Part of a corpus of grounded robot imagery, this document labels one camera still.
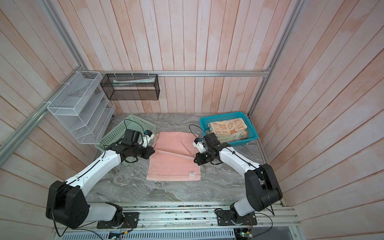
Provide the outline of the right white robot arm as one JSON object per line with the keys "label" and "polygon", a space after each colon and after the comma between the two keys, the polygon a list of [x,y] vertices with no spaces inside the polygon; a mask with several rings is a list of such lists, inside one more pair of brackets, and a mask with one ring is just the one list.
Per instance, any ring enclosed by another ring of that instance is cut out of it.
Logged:
{"label": "right white robot arm", "polygon": [[218,160],[238,172],[245,180],[246,196],[230,206],[233,221],[253,212],[260,212],[283,198],[273,168],[260,165],[238,153],[230,144],[220,143],[214,133],[196,138],[193,143],[198,153],[194,162],[201,166]]}

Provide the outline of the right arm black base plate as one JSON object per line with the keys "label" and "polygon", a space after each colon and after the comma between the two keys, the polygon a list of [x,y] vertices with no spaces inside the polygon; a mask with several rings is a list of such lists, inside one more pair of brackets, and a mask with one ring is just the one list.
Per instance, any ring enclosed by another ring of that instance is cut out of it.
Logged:
{"label": "right arm black base plate", "polygon": [[245,216],[239,216],[234,210],[215,209],[214,213],[217,216],[219,226],[256,226],[257,219],[254,213],[249,213]]}

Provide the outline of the green yellow striped towel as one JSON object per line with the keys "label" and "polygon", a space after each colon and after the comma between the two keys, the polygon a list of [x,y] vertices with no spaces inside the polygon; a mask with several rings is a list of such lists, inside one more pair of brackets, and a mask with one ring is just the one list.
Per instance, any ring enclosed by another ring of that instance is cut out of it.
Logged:
{"label": "green yellow striped towel", "polygon": [[236,141],[245,140],[248,138],[248,131],[238,132],[230,136],[217,136],[220,143],[231,143]]}

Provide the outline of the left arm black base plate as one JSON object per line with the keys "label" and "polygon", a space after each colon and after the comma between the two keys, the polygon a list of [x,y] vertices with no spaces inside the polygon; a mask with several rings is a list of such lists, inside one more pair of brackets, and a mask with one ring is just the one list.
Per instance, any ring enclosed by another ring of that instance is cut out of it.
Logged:
{"label": "left arm black base plate", "polygon": [[111,221],[99,221],[97,229],[135,229],[138,226],[139,216],[138,212],[119,213]]}

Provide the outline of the pink orange patterned towel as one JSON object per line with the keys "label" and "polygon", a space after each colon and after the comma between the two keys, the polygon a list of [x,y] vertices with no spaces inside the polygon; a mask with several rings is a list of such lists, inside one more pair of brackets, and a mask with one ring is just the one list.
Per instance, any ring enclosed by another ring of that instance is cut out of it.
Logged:
{"label": "pink orange patterned towel", "polygon": [[231,136],[242,134],[248,126],[242,118],[209,123],[209,128],[216,136]]}

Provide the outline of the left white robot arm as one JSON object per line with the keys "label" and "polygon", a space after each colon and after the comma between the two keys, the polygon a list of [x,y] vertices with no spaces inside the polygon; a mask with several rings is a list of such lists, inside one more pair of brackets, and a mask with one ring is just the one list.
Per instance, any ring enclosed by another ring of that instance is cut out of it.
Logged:
{"label": "left white robot arm", "polygon": [[120,228],[125,218],[122,207],[112,203],[89,204],[86,196],[101,178],[128,158],[134,158],[135,162],[139,158],[149,159],[155,153],[149,145],[154,137],[149,130],[141,133],[127,129],[85,169],[66,181],[54,182],[49,188],[46,217],[71,229],[84,222],[100,221],[112,228]]}

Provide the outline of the teal plastic basket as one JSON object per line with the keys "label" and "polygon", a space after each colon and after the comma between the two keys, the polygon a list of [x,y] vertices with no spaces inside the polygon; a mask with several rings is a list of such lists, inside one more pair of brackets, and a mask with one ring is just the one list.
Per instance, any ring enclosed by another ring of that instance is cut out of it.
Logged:
{"label": "teal plastic basket", "polygon": [[227,113],[227,114],[221,114],[221,115],[216,115],[216,116],[208,116],[200,119],[200,125],[201,128],[204,130],[204,136],[206,134],[212,133],[209,128],[209,123],[211,122],[216,122],[216,121],[225,121],[225,120],[231,120],[231,119],[236,119],[236,118],[242,118],[248,128],[246,129],[248,131],[248,138],[245,140],[241,141],[236,141],[236,142],[231,142],[228,143],[232,147],[233,146],[238,146],[238,145],[245,145],[249,143],[250,141],[256,140],[259,136],[253,127],[252,123],[248,119],[248,117],[242,113],[242,112],[235,112],[235,113]]}

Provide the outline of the plain pink towel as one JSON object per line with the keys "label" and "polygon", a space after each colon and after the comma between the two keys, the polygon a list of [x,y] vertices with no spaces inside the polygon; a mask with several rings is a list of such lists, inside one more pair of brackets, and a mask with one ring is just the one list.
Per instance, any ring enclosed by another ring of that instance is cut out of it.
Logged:
{"label": "plain pink towel", "polygon": [[183,132],[159,132],[155,137],[147,174],[148,181],[190,182],[201,180],[201,168],[194,159],[195,136]]}

